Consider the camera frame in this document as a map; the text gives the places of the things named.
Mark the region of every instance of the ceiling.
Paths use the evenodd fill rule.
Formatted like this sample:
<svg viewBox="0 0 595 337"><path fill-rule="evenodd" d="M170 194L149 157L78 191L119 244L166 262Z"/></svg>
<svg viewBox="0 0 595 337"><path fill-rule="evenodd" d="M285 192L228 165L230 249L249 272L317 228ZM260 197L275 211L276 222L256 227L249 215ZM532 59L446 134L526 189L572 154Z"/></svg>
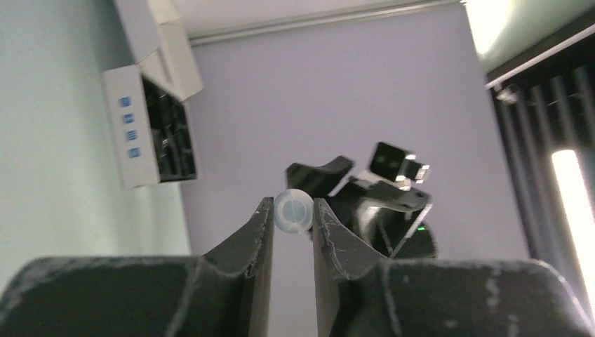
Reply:
<svg viewBox="0 0 595 337"><path fill-rule="evenodd" d="M410 4L419 0L393 0ZM387 4L386 0L174 0L192 36L274 20ZM467 0L467 12L486 71L506 62L595 6L595 0Z"/></svg>

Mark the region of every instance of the white box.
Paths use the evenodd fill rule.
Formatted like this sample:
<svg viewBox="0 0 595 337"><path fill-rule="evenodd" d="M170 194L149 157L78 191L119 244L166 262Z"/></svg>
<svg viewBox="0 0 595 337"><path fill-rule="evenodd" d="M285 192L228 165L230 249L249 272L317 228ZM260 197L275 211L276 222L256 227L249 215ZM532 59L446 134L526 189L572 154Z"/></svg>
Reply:
<svg viewBox="0 0 595 337"><path fill-rule="evenodd" d="M156 145L147 110L147 97L142 82L143 76L142 70L137 65L116 68L103 73L118 157L121 163L123 184L126 189L166 182L159 170ZM191 126L192 119L187 113L187 104L184 108L187 125ZM191 127L188 128L188 134L194 159L192 165L196 176L190 179L169 181L202 178L200 160L196 152L196 141Z"/></svg>
<svg viewBox="0 0 595 337"><path fill-rule="evenodd" d="M166 181L185 181L202 177L199 157L196 153L192 122L185 102L203 88L203 82L192 55L182 17L170 0L114 0L120 21L126 33L135 64L104 72L104 83L109 104L118 157L121 162L124 188L155 185ZM182 105L183 115L190 126L182 133L170 133L169 128L152 128L152 118L147 109L147 95L143 79L159 87L176 107ZM150 90L154 99L156 91ZM152 101L152 112L162 101ZM182 150L177 143L189 143ZM173 160L194 158L194 161ZM177 172L195 171L194 178L177 179L164 174L176 166Z"/></svg>

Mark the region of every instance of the light blue wall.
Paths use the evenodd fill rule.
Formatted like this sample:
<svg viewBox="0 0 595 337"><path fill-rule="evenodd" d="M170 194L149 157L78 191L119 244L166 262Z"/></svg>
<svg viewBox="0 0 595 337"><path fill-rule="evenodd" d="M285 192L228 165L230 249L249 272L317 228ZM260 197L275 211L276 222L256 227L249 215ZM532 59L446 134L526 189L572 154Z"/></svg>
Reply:
<svg viewBox="0 0 595 337"><path fill-rule="evenodd" d="M121 191L104 70L131 63L108 0L0 0L0 289L45 255L188 253L178 185Z"/></svg>

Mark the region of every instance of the curtain rail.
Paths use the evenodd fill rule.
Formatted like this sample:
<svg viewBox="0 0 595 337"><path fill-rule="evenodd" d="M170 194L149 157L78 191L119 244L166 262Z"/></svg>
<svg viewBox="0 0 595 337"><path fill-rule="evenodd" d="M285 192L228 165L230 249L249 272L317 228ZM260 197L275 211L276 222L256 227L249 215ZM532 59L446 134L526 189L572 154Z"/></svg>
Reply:
<svg viewBox="0 0 595 337"><path fill-rule="evenodd" d="M246 25L222 29L218 31L205 32L191 36L189 38L191 46L201 46L204 44L213 44L215 42L226 41L230 39L240 39L244 37L253 37L261 34L270 34L282 32L291 29L312 27L317 25L327 25L338 22L351 22L356 20L365 20L372 18L386 18L393 15L409 14L419 11L427 11L440 6L447 6L456 3L465 2L464 0L431 0L415 1L403 4L399 1L390 3L376 4L374 6L362 6L348 11L334 11L317 15L308 15L298 18L287 18L263 22L255 25Z"/></svg>

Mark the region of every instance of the box flap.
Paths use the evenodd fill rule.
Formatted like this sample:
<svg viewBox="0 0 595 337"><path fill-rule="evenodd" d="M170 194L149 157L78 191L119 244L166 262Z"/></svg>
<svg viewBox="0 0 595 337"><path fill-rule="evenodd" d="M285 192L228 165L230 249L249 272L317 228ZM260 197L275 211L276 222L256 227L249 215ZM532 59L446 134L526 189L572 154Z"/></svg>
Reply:
<svg viewBox="0 0 595 337"><path fill-rule="evenodd" d="M159 26L146 1L115 0L120 21L135 63L139 63L161 46Z"/></svg>

